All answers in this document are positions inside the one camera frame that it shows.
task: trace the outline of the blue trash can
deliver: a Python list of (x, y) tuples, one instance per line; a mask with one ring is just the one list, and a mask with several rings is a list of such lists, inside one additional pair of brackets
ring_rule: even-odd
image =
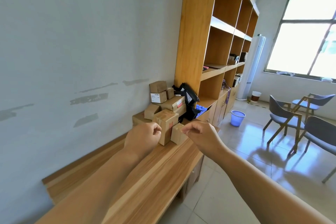
[(231, 111), (231, 125), (235, 127), (239, 127), (241, 123), (243, 122), (243, 119), (245, 118), (246, 114), (243, 112), (232, 110)]

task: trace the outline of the gray chair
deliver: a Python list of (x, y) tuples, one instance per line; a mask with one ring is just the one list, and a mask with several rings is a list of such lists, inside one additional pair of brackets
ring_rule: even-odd
[[(323, 150), (326, 150), (330, 152), (331, 154), (336, 155), (336, 126), (322, 120), (320, 118), (317, 118), (316, 116), (310, 116), (307, 119), (307, 123), (305, 125), (305, 131), (300, 136), (300, 139), (304, 136), (308, 139), (308, 143), (306, 146), (306, 149), (304, 150), (304, 153), (307, 152), (310, 142), (313, 142), (314, 144), (320, 146)], [(297, 143), (293, 146), (292, 151), (296, 152), (297, 145), (300, 141), (300, 139), (297, 141)], [(329, 175), (322, 181), (323, 183), (326, 183), (329, 178), (336, 173), (336, 168), (331, 171)]]
[[(321, 96), (321, 95), (310, 93), (306, 97), (306, 99), (308, 101), (302, 101), (300, 103), (300, 107), (308, 108), (308, 112), (309, 112), (309, 110), (311, 110), (311, 114), (314, 115), (314, 111), (318, 110), (320, 108), (320, 106), (324, 106), (334, 96), (335, 96), (335, 94), (327, 95), (327, 96)], [(300, 102), (300, 99), (296, 99), (292, 103), (297, 105), (299, 102)]]
[[(285, 110), (283, 108), (283, 106), (285, 105), (287, 105), (288, 110)], [(273, 141), (273, 139), (280, 133), (283, 128), (285, 128), (284, 135), (287, 135), (288, 127), (296, 129), (295, 142), (299, 140), (300, 130), (305, 129), (305, 124), (301, 121), (302, 114), (291, 112), (290, 106), (291, 103), (277, 101), (272, 95), (269, 96), (269, 110), (271, 111), (271, 119), (266, 124), (263, 130), (266, 130), (266, 128), (271, 124), (272, 121), (278, 123), (280, 125), (280, 128), (274, 133), (274, 135), (267, 142), (267, 144), (270, 144), (271, 141)]]

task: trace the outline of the forearm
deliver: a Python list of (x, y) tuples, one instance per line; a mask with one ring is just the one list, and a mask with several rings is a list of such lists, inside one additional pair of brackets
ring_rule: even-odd
[(120, 185), (139, 161), (136, 155), (119, 151), (37, 223), (100, 223)]
[(213, 159), (227, 173), (261, 224), (332, 223), (226, 146), (218, 149)]

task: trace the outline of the peeling paint patch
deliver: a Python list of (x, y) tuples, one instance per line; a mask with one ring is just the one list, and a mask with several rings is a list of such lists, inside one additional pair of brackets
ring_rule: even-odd
[(123, 83), (126, 86), (132, 86), (134, 84), (142, 83), (142, 82), (148, 82), (149, 79), (138, 79), (138, 80), (133, 80), (133, 81), (123, 81)]
[(100, 100), (105, 100), (109, 97), (108, 93), (102, 93), (97, 95), (84, 96), (80, 98), (75, 98), (70, 100), (70, 105), (86, 104), (91, 102), (97, 102)]
[(73, 127), (76, 128), (76, 127), (87, 124), (97, 119), (99, 119), (98, 113), (91, 114), (89, 116), (85, 116), (84, 118), (80, 118), (79, 120), (77, 120)]
[(27, 105), (13, 107), (13, 108), (6, 109), (6, 110), (0, 110), (0, 121), (7, 120), (12, 117), (16, 117), (16, 112), (13, 112), (13, 111), (22, 109), (24, 107), (33, 106), (33, 105), (34, 104), (27, 104)]
[(78, 93), (85, 93), (85, 92), (92, 91), (92, 90), (98, 90), (98, 89), (106, 88), (106, 87), (113, 86), (113, 85), (117, 85), (117, 84), (118, 84), (117, 82), (112, 82), (112, 83), (107, 84), (107, 85), (105, 85), (105, 86), (101, 86), (101, 87), (97, 87), (97, 88), (93, 88), (93, 89), (88, 89), (88, 90), (79, 91)]

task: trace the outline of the glossy floor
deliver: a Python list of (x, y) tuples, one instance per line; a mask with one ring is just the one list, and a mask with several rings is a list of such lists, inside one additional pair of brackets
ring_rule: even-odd
[[(222, 141), (281, 186), (336, 222), (336, 174), (326, 184), (322, 180), (336, 166), (336, 156), (313, 143), (306, 154), (302, 139), (298, 153), (287, 159), (294, 144), (295, 130), (280, 133), (267, 149), (267, 141), (279, 128), (270, 119), (267, 103), (256, 105), (236, 101), (234, 109), (246, 113), (239, 128), (230, 125), (230, 115), (220, 124)], [(259, 223), (240, 197), (225, 172), (205, 157), (199, 181), (182, 202), (175, 199), (160, 224)]]

